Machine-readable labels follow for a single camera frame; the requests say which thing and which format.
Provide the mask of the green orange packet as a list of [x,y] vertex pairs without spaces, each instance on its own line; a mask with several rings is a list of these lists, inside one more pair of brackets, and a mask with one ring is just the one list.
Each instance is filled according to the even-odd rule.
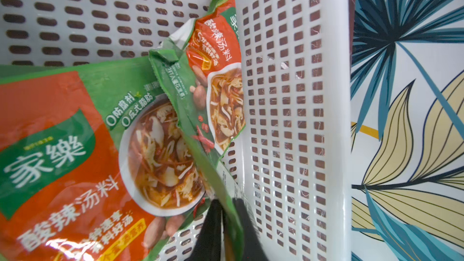
[[244,230],[233,199],[239,189],[223,157],[245,128],[242,59],[235,0],[211,0],[207,14],[190,19],[149,53],[177,116],[207,194],[219,201],[233,259],[244,254]]

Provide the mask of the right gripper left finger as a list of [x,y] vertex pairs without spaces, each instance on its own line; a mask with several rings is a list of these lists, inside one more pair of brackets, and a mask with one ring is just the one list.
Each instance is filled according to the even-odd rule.
[[220,261],[222,248],[222,205],[214,199],[188,261]]

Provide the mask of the green red packet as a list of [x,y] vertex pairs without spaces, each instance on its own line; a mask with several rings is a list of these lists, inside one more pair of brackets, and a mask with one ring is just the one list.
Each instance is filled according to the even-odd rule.
[[1,77],[2,260],[152,260],[208,206],[147,57]]

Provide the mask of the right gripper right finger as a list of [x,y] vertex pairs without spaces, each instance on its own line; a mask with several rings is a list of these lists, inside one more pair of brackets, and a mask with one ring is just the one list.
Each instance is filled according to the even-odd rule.
[[268,261],[256,233],[253,219],[250,218],[247,205],[243,199],[234,198],[233,204],[244,229],[244,253],[241,261]]

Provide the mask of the white plastic basket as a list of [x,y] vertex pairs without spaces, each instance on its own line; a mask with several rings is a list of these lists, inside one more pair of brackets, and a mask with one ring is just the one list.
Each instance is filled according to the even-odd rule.
[[[139,58],[210,0],[1,0],[9,73]],[[352,0],[237,0],[247,126],[224,158],[270,259],[351,260]]]

